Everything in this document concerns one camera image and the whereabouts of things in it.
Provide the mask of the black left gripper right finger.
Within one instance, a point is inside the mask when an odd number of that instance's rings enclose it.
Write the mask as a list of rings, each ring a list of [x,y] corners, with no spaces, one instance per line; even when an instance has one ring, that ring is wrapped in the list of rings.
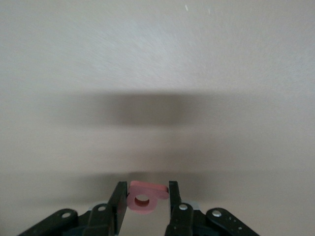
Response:
[[[169,181],[170,222],[164,236],[258,236],[253,229],[223,208],[205,214],[184,203],[177,181]]]

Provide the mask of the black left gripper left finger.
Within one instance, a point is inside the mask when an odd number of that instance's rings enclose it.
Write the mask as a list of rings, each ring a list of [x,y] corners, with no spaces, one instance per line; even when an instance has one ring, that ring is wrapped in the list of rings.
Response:
[[[64,208],[17,236],[117,236],[127,210],[127,182],[117,183],[110,199],[79,215]]]

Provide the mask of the salmon foam letter b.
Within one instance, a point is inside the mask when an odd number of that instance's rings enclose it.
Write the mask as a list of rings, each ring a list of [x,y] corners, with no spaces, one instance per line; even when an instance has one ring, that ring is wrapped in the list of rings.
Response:
[[[127,206],[138,214],[152,213],[158,204],[158,200],[167,200],[168,187],[142,181],[131,181],[128,188]]]

